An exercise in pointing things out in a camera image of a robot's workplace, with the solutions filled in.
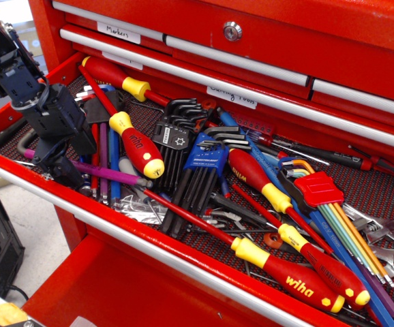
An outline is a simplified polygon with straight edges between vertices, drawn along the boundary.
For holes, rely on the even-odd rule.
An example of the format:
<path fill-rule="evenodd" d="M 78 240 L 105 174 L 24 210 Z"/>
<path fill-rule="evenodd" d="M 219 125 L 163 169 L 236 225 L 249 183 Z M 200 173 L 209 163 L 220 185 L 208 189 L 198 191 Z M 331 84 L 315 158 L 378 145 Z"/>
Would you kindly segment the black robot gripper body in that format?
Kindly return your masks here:
<path fill-rule="evenodd" d="M 75 102 L 70 91 L 63 84 L 53 84 L 44 105 L 39 108 L 36 101 L 12 104 L 41 138 L 69 138 L 70 119 L 85 118 L 84 112 Z"/>

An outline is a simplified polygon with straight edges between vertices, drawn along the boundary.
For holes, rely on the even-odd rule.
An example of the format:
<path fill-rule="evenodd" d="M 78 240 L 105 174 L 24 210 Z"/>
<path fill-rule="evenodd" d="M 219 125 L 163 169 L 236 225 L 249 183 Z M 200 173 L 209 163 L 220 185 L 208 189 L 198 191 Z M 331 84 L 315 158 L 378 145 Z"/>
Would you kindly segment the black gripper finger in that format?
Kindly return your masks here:
<path fill-rule="evenodd" d="M 40 138 L 32 163 L 66 187 L 79 190 L 84 179 L 74 164 L 66 157 L 69 139 Z"/>
<path fill-rule="evenodd" d="M 70 144 L 79 155 L 92 155 L 97 152 L 97 144 L 85 118 L 70 119 Z"/>

